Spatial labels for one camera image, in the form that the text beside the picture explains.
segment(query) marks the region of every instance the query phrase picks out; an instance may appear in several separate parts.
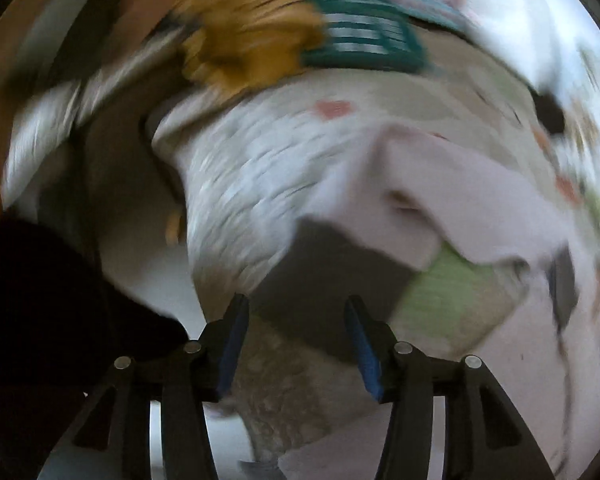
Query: metal bolt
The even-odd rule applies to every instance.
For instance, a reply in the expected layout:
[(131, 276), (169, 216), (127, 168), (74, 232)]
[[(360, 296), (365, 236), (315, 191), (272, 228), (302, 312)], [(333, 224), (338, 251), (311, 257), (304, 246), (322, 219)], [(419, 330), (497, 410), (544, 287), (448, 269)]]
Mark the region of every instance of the metal bolt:
[(131, 364), (131, 357), (127, 357), (126, 355), (120, 356), (115, 361), (113, 361), (113, 365), (118, 370), (124, 370), (125, 368), (128, 368), (128, 366), (130, 364)]
[(399, 341), (395, 344), (394, 350), (399, 355), (409, 355), (413, 352), (413, 346), (405, 341)]
[(475, 355), (468, 355), (464, 358), (464, 362), (469, 368), (480, 368), (482, 366), (482, 359)]
[(202, 350), (202, 345), (198, 341), (187, 341), (184, 343), (184, 351), (187, 354), (197, 354)]

